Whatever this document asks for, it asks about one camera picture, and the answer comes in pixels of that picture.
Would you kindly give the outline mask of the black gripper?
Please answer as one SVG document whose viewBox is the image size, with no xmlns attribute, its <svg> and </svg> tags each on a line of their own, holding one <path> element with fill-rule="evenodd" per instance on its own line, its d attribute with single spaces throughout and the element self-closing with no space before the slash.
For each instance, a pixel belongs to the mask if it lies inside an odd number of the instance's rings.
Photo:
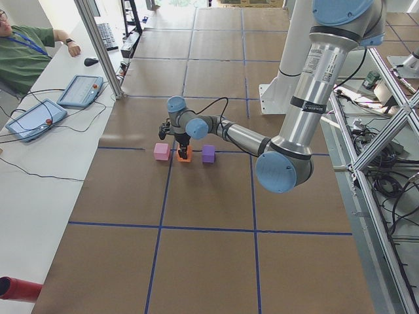
<svg viewBox="0 0 419 314">
<path fill-rule="evenodd" d="M 189 157 L 188 146 L 190 145 L 191 137 L 187 133 L 175 134 L 175 140 L 179 143 L 178 155 L 180 158 L 187 160 Z"/>
</svg>

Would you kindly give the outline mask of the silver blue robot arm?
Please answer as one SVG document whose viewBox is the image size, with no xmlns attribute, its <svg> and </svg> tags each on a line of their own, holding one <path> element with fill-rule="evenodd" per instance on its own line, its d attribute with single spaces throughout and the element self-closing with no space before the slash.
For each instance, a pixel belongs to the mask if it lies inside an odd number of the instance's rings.
<svg viewBox="0 0 419 314">
<path fill-rule="evenodd" d="M 159 137 L 174 136 L 178 155 L 188 157 L 191 139 L 219 136 L 257 157 L 260 184 L 284 193 L 306 182 L 314 170 L 310 143 L 348 53 L 360 46 L 377 46 L 384 37 L 385 1 L 298 1 L 283 59 L 295 89 L 279 134 L 265 137 L 227 120 L 223 114 L 203 115 L 187 107 L 180 96 L 167 102 L 168 118 Z"/>
</svg>

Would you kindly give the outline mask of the person's hand with watch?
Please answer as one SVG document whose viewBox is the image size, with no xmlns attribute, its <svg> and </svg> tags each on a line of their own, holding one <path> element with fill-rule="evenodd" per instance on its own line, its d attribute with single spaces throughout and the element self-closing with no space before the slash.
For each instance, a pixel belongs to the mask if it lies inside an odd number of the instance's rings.
<svg viewBox="0 0 419 314">
<path fill-rule="evenodd" d="M 69 55 L 73 58 L 81 54 L 80 46 L 74 41 L 67 43 L 67 49 L 68 49 Z"/>
</svg>

